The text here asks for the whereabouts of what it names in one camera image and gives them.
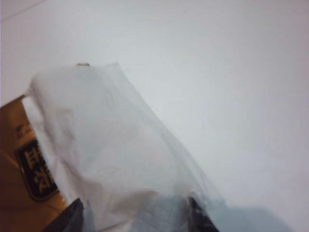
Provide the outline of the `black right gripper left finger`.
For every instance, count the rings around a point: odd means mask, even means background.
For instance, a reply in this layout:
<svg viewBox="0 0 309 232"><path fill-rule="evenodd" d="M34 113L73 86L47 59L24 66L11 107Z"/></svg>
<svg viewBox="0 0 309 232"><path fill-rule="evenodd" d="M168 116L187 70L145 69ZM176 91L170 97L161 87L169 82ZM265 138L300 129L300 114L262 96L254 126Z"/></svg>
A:
<svg viewBox="0 0 309 232"><path fill-rule="evenodd" d="M81 232L84 223L84 206L77 198L49 224L50 232Z"/></svg>

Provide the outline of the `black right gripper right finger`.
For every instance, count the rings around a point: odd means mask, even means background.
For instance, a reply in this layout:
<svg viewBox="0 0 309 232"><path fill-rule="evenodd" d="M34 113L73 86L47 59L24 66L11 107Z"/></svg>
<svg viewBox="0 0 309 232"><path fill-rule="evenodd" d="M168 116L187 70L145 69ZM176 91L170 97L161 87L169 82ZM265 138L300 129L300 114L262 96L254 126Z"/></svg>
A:
<svg viewBox="0 0 309 232"><path fill-rule="evenodd" d="M189 232L218 232L206 212L193 197L188 198L188 231Z"/></svg>

